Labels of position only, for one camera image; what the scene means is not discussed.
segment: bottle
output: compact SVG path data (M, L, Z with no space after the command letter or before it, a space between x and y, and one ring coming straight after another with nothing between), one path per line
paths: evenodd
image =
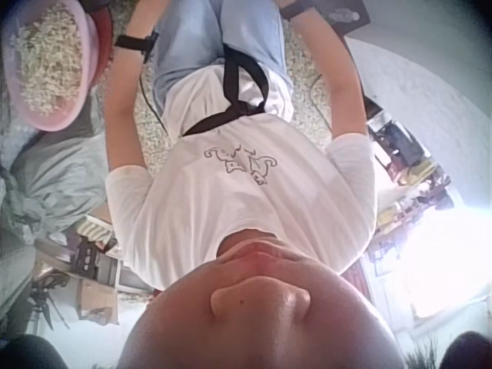
M361 19L361 16L357 12L353 12L348 8L339 8L328 16L333 22L336 23L352 23Z

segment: white t-shirt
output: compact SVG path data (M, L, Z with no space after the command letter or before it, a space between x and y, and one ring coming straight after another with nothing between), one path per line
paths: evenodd
M178 138L228 107L223 71L220 65L204 68L169 91L163 118L176 144L156 179L138 166L108 176L111 219L125 262L163 290L214 260L225 237L249 228L273 233L292 250L341 273L374 231L368 137L342 135L325 153L318 150L285 121L292 116L288 88L265 69L268 114ZM240 98L261 101L244 71Z

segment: mouth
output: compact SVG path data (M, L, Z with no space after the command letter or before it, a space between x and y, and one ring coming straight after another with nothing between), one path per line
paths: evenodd
M266 241L253 241L250 244L237 245L223 255L222 263L242 258L275 258L288 261L301 261L303 256L285 248L274 246Z

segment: black wristband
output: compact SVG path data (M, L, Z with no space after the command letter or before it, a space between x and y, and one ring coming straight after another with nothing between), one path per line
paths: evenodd
M292 4L281 8L280 15L283 19L290 21L293 17L296 17L311 8L314 8L313 0L296 0Z
M152 49L155 46L158 36L159 34L157 32L152 32L152 34L146 38L135 38L127 35L119 35L116 39L115 46L141 52L144 56L145 64L151 56Z

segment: jeans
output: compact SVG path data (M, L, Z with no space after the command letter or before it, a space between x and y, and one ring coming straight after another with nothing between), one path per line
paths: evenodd
M250 55L292 89L274 0L171 0L155 31L153 97L160 115L176 82L224 62L223 44Z

